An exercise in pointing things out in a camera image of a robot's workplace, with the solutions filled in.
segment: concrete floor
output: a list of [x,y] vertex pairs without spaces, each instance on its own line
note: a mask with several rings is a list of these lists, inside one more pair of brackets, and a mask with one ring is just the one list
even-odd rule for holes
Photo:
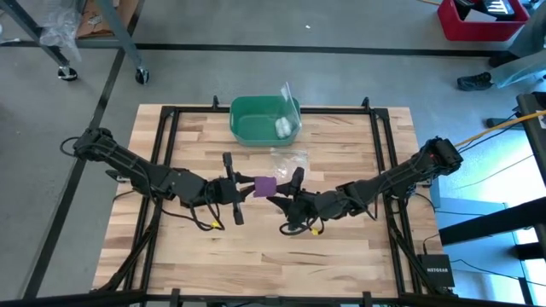
[[[506,48],[505,43],[445,40],[435,9],[405,0],[165,0],[145,4],[134,38],[142,43]],[[0,23],[5,38],[25,37],[7,15]],[[115,50],[80,52],[83,62],[73,63],[80,80],[65,83],[55,78],[54,62],[40,49],[0,47],[0,141],[5,144],[0,148],[0,300],[20,295],[72,164],[58,145],[89,123],[115,56]],[[129,141],[141,103],[210,104],[213,95],[229,103],[237,96],[276,94],[286,81],[304,105],[356,106],[368,96],[374,107],[410,107],[420,143],[436,135],[452,141],[474,135],[483,130],[483,119],[508,117],[518,94],[543,88],[530,79],[502,90],[457,90],[455,79],[484,71],[484,58],[198,51],[143,51],[142,57],[150,83],[137,84],[133,66],[124,61],[102,120],[122,145]],[[507,201],[513,194],[456,188],[529,152],[525,135],[517,131],[476,147],[465,153],[457,173],[440,181],[441,196]],[[499,156],[506,159],[492,164]],[[529,167],[536,171],[533,163]],[[40,295],[89,290],[116,187],[105,177],[106,169],[86,166]],[[490,295],[480,274],[459,272],[456,278],[457,284],[463,281],[462,296],[508,299]],[[483,291],[472,282],[481,283]]]

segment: purple object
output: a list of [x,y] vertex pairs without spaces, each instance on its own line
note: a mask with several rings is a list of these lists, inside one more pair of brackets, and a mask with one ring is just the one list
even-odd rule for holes
[[268,197],[276,194],[276,179],[274,177],[254,178],[254,197]]

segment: green plastic container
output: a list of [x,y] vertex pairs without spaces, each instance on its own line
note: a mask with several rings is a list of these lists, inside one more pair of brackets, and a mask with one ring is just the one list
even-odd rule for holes
[[[293,103],[301,118],[299,102],[293,98]],[[289,137],[280,139],[276,135],[275,121],[289,115],[291,109],[282,96],[239,97],[231,103],[229,127],[243,146],[288,146],[298,135],[299,126]]]

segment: black shoe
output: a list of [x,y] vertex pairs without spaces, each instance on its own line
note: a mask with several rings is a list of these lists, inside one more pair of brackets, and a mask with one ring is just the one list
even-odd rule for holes
[[503,51],[500,55],[489,58],[487,62],[490,67],[495,68],[518,59],[519,56],[511,54],[509,51]]
[[487,90],[493,83],[491,82],[491,75],[488,72],[483,72],[475,76],[461,77],[457,79],[457,85],[459,90],[471,91]]

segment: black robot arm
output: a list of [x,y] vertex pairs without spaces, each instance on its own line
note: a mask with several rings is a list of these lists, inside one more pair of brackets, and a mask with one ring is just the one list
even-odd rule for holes
[[224,153],[224,166],[227,178],[211,181],[195,175],[193,172],[154,165],[123,148],[112,138],[108,129],[88,129],[73,144],[74,156],[89,161],[101,161],[112,166],[121,176],[131,180],[133,188],[144,195],[152,195],[166,200],[180,199],[182,206],[203,206],[207,203],[233,204],[235,224],[244,223],[239,204],[244,200],[237,191],[237,183],[253,182],[233,172],[231,154]]
[[304,170],[298,168],[291,182],[277,186],[277,193],[292,196],[292,199],[268,197],[282,209],[288,222],[282,226],[285,235],[297,235],[310,229],[320,219],[339,219],[347,215],[356,216],[369,212],[369,204],[382,193],[393,198],[406,198],[415,189],[417,182],[449,175],[461,166],[462,157],[447,139],[436,137],[401,165],[384,171],[369,180],[348,182],[324,193],[311,193],[301,188]]

